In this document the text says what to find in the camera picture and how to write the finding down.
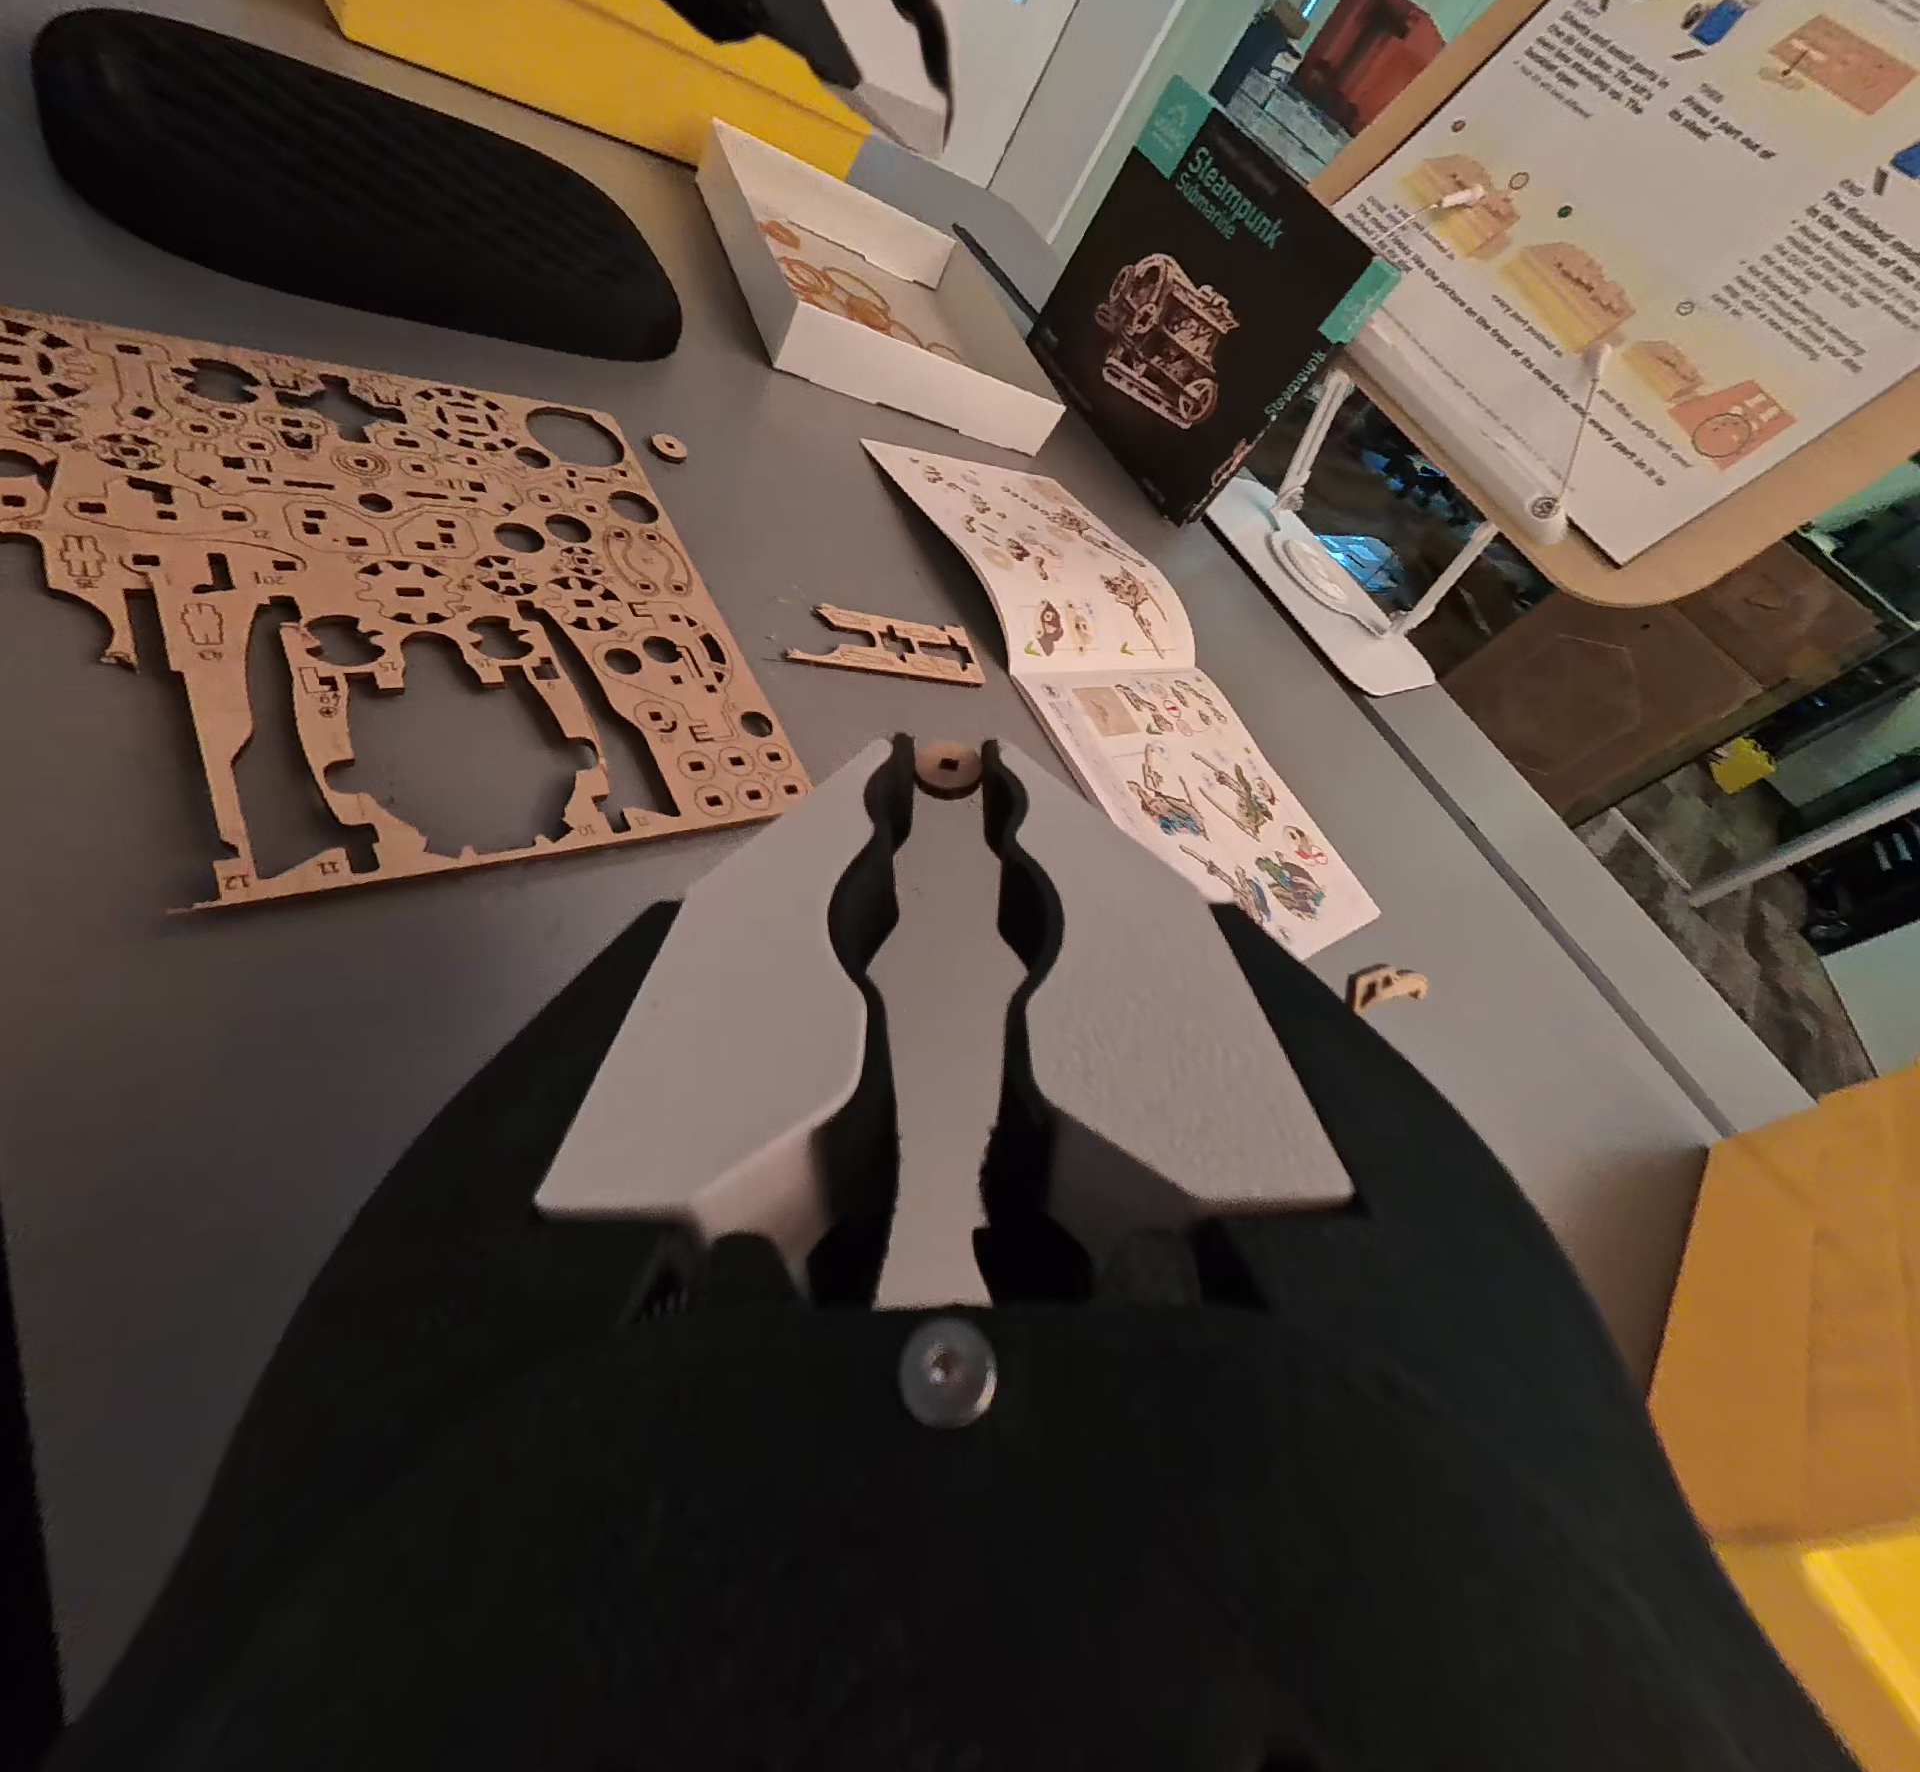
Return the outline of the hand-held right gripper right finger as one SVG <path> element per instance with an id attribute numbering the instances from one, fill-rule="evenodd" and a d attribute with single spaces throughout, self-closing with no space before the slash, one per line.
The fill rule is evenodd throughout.
<path id="1" fill-rule="evenodd" d="M 980 1173 L 997 1305 L 1071 1305 L 1124 1255 L 1357 1186 L 1228 943 L 1233 904 L 1003 741 L 982 750 L 997 931 L 1021 978 Z"/>

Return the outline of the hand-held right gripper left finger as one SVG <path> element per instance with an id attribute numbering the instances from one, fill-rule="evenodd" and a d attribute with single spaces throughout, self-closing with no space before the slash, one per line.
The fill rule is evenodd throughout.
<path id="1" fill-rule="evenodd" d="M 912 739 L 876 739 L 686 895 L 540 1186 L 545 1219 L 762 1238 L 815 1302 L 876 1305 L 900 1120 L 872 966 L 914 800 Z"/>

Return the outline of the laser-cut wooden parts sheet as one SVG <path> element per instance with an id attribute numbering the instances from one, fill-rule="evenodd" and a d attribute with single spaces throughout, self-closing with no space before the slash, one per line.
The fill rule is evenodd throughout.
<path id="1" fill-rule="evenodd" d="M 811 793 L 637 447 L 613 414 L 262 350 L 3 312 L 4 536 L 140 666 L 155 606 L 222 847 L 204 911 L 396 886 L 767 823 Z M 268 872 L 240 761 L 276 606 L 305 770 L 349 846 Z M 576 756 L 554 834 L 441 847 L 348 790 L 355 690 L 419 640 L 516 689 Z"/>

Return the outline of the black model kit box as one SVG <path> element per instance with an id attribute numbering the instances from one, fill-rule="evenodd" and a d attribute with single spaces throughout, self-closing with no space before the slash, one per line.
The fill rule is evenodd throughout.
<path id="1" fill-rule="evenodd" d="M 1027 343 L 1155 513 L 1185 527 L 1400 278 L 1173 78 Z"/>

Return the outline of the yellow plastic bin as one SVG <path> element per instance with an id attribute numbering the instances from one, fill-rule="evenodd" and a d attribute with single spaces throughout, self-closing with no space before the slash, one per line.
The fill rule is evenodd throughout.
<path id="1" fill-rule="evenodd" d="M 696 165 L 725 120 L 829 176 L 873 126 L 774 41 L 718 47 L 660 0 L 324 0 L 355 45 Z"/>
<path id="2" fill-rule="evenodd" d="M 1865 1769 L 1919 1765 L 1919 1067 L 1717 1143 L 1648 1409 Z"/>

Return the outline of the loose wooden gear pieces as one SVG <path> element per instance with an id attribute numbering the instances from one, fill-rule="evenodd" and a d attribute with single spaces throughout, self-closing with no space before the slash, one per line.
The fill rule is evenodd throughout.
<path id="1" fill-rule="evenodd" d="M 937 295 L 920 280 L 888 271 L 863 253 L 825 238 L 787 217 L 757 217 L 757 230 L 802 305 L 876 335 L 961 361 Z"/>

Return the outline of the white cardboard box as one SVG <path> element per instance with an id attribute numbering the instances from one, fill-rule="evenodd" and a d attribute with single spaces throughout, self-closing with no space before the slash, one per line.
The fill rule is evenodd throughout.
<path id="1" fill-rule="evenodd" d="M 1048 445 L 1064 402 L 990 271 L 952 233 L 725 120 L 709 126 L 696 182 L 771 368 L 1025 458 Z M 802 305 L 757 230 L 774 215 L 930 285 L 964 360 Z"/>

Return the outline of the forked flat wooden part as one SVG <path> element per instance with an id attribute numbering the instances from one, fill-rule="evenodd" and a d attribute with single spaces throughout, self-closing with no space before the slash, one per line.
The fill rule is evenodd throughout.
<path id="1" fill-rule="evenodd" d="M 812 616 L 836 636 L 834 645 L 829 651 L 786 649 L 784 661 L 967 690 L 985 682 L 975 648 L 961 626 L 923 625 L 827 603 L 816 605 Z"/>

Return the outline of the white desk stand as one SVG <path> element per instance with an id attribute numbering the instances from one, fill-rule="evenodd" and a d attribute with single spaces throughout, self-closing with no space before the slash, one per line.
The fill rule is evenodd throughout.
<path id="1" fill-rule="evenodd" d="M 1619 347 L 1620 337 L 1606 335 L 1584 358 L 1585 395 L 1577 404 L 1567 459 L 1558 471 L 1540 474 L 1507 441 L 1494 443 L 1491 479 L 1470 492 L 1477 517 L 1468 541 L 1409 608 L 1385 610 L 1300 517 L 1334 419 L 1362 393 L 1353 360 L 1328 368 L 1316 388 L 1315 408 L 1288 453 L 1279 483 L 1265 486 L 1242 464 L 1235 464 L 1215 491 L 1206 522 L 1352 686 L 1370 696 L 1425 690 L 1434 682 L 1434 671 L 1415 648 L 1415 630 L 1433 619 L 1468 570 L 1501 540 L 1550 547 L 1569 535 L 1567 504 L 1577 452 Z"/>

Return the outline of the black textured pad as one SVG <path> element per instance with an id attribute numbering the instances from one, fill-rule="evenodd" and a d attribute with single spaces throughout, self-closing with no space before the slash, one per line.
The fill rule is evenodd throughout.
<path id="1" fill-rule="evenodd" d="M 130 9 L 51 19 L 31 80 L 60 178 L 198 268 L 601 361 L 681 342 L 678 293 L 627 211 L 463 119 Z"/>

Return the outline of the open instruction booklet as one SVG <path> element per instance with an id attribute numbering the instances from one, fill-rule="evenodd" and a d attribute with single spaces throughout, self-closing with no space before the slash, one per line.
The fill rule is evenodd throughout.
<path id="1" fill-rule="evenodd" d="M 980 577 L 1015 689 L 1082 790 L 1298 959 L 1379 906 L 1198 667 L 1164 573 L 1057 482 L 863 441 Z"/>

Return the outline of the printed instruction board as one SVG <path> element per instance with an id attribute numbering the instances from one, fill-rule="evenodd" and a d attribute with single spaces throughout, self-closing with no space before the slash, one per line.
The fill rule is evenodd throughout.
<path id="1" fill-rule="evenodd" d="M 1315 182 L 1357 391 L 1558 589 L 1689 596 L 1917 452 L 1919 0 L 1499 0 Z"/>

